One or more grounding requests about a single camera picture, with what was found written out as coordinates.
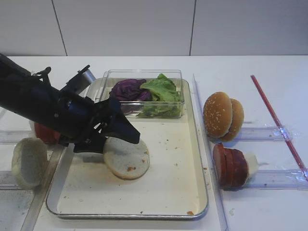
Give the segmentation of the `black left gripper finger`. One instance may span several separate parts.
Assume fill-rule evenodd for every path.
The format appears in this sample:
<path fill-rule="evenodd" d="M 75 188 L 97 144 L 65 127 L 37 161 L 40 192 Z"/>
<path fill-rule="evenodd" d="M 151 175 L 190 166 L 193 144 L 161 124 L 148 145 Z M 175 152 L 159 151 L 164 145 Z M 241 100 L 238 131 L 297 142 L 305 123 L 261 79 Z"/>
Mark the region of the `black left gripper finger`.
<path fill-rule="evenodd" d="M 140 132 L 123 114 L 120 101 L 109 98 L 107 106 L 105 135 L 138 144 L 140 142 Z"/>
<path fill-rule="evenodd" d="M 73 152 L 74 153 L 103 153 L 103 148 L 106 142 L 104 136 L 94 136 L 91 139 L 75 143 Z"/>

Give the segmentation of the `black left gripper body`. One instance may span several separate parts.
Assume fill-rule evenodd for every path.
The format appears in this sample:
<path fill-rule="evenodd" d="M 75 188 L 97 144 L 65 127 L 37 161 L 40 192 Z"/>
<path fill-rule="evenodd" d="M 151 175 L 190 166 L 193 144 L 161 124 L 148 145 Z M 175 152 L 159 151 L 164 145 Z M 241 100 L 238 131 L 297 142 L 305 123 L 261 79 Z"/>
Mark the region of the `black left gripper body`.
<path fill-rule="evenodd" d="M 58 117 L 53 130 L 60 133 L 58 143 L 90 143 L 97 135 L 102 136 L 111 128 L 120 114 L 120 101 L 108 98 L 95 103 L 89 97 L 65 93 L 58 101 Z"/>

